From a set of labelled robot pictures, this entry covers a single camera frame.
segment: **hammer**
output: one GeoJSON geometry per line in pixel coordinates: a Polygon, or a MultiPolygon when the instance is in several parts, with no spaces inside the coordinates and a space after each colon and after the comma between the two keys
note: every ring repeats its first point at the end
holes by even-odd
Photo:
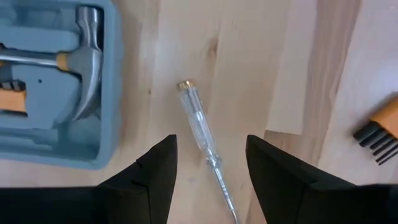
{"type": "Polygon", "coordinates": [[[80,46],[72,52],[51,54],[0,49],[0,65],[3,62],[11,62],[55,67],[81,76],[80,102],[73,117],[74,120],[85,118],[95,110],[102,66],[102,51],[98,45],[98,36],[103,23],[102,15],[96,8],[80,6],[76,13],[76,23],[81,31],[80,46]]]}

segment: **hammer head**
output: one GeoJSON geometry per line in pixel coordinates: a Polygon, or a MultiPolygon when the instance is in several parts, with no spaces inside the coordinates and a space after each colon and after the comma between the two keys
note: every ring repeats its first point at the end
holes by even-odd
{"type": "Polygon", "coordinates": [[[102,51],[98,37],[103,25],[101,12],[93,7],[81,6],[77,9],[77,20],[81,36],[80,46],[67,57],[68,69],[81,75],[81,97],[74,119],[92,114],[100,93],[102,51]]]}

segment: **plastic tool case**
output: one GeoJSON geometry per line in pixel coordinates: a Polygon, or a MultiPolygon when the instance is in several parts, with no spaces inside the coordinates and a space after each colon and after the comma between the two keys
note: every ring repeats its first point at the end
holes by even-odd
{"type": "Polygon", "coordinates": [[[0,0],[0,43],[34,52],[69,52],[80,45],[76,9],[99,9],[103,51],[98,109],[78,121],[70,119],[80,100],[78,76],[23,64],[0,67],[0,82],[26,84],[27,116],[0,111],[0,158],[100,169],[119,141],[121,95],[121,19],[111,0],[0,0]]]}

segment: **wood grain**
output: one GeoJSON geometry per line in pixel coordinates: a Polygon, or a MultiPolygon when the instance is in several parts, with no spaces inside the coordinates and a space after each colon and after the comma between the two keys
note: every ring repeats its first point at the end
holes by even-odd
{"type": "Polygon", "coordinates": [[[301,136],[270,133],[265,139],[317,165],[361,1],[317,1],[301,136]]]}
{"type": "MultiPolygon", "coordinates": [[[[208,120],[242,220],[246,219],[252,192],[244,150],[246,136],[264,132],[288,13],[287,1],[231,0],[221,21],[208,120]]],[[[208,172],[204,166],[201,170],[208,172]]],[[[214,178],[208,174],[202,177],[198,179],[191,223],[231,223],[214,178]]]]}
{"type": "Polygon", "coordinates": [[[177,134],[169,223],[231,223],[179,102],[175,84],[186,78],[198,85],[243,223],[265,223],[248,175],[246,136],[263,135],[270,119],[281,122],[268,115],[280,111],[272,99],[284,83],[306,84],[302,134],[266,131],[266,140],[356,184],[398,181],[398,159],[378,167],[351,138],[398,90],[398,0],[114,2],[123,18],[125,58],[123,134],[112,161],[100,171],[0,161],[0,186],[96,185],[177,134]],[[297,76],[290,80],[292,71],[297,76]]]}
{"type": "Polygon", "coordinates": [[[316,16],[316,0],[291,0],[266,130],[290,134],[301,134],[303,131],[308,60],[316,16]]]}
{"type": "Polygon", "coordinates": [[[398,90],[398,1],[363,1],[331,114],[319,168],[355,184],[397,183],[397,158],[378,166],[351,137],[398,90]]]}

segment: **wooden board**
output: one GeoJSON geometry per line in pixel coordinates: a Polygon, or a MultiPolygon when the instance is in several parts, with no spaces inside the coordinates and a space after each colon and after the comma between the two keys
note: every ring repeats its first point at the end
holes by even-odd
{"type": "Polygon", "coordinates": [[[266,130],[301,134],[308,60],[317,16],[316,0],[291,0],[284,48],[280,58],[266,130]]]}
{"type": "Polygon", "coordinates": [[[267,131],[266,139],[357,184],[397,181],[396,160],[375,167],[350,138],[356,122],[397,90],[397,0],[114,1],[123,18],[126,55],[123,135],[112,161],[101,171],[0,161],[0,186],[96,185],[177,134],[169,223],[231,223],[175,88],[194,78],[242,223],[264,223],[248,176],[246,136],[263,135],[275,82],[277,88],[286,82],[279,75],[305,69],[302,134],[267,131]],[[309,49],[306,67],[293,53],[309,49]]]}

